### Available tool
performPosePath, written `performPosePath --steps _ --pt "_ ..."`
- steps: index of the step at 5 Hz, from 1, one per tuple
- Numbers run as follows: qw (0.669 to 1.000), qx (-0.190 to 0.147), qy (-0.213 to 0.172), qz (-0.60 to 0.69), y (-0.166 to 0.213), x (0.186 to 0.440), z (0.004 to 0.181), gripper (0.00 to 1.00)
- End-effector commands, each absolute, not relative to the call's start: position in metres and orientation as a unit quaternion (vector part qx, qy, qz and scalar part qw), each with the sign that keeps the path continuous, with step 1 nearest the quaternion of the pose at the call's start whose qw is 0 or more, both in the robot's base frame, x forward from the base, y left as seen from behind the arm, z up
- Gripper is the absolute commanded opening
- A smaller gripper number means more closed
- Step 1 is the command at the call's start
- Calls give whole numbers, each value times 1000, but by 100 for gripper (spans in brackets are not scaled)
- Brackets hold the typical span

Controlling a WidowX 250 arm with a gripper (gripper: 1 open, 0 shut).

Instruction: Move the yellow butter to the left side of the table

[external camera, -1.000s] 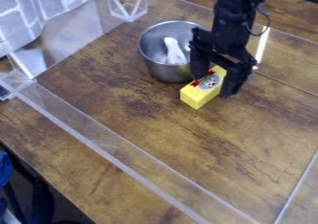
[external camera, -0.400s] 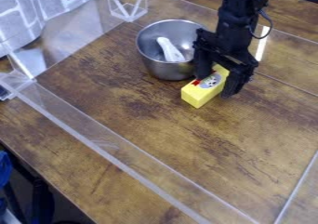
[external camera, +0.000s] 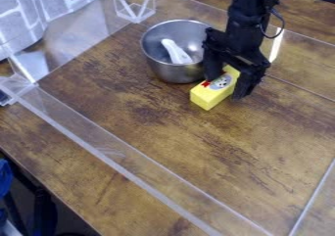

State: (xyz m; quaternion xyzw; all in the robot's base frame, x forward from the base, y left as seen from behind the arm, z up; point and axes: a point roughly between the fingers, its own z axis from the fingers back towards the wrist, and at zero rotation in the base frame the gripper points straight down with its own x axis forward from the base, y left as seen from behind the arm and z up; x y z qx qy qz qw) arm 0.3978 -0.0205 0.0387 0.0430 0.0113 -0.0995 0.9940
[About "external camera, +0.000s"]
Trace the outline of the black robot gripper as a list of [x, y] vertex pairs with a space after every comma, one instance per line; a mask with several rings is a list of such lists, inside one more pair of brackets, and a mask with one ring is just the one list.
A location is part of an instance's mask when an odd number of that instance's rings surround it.
[[239, 100], [252, 94], [262, 81], [272, 63], [261, 52], [270, 16], [282, 16], [274, 7], [280, 0], [233, 0], [229, 7], [229, 23], [225, 31], [213, 27], [206, 29], [203, 41], [205, 77], [214, 81], [223, 74], [225, 64], [235, 58], [249, 61], [253, 66], [238, 66], [239, 77], [235, 83], [234, 99]]

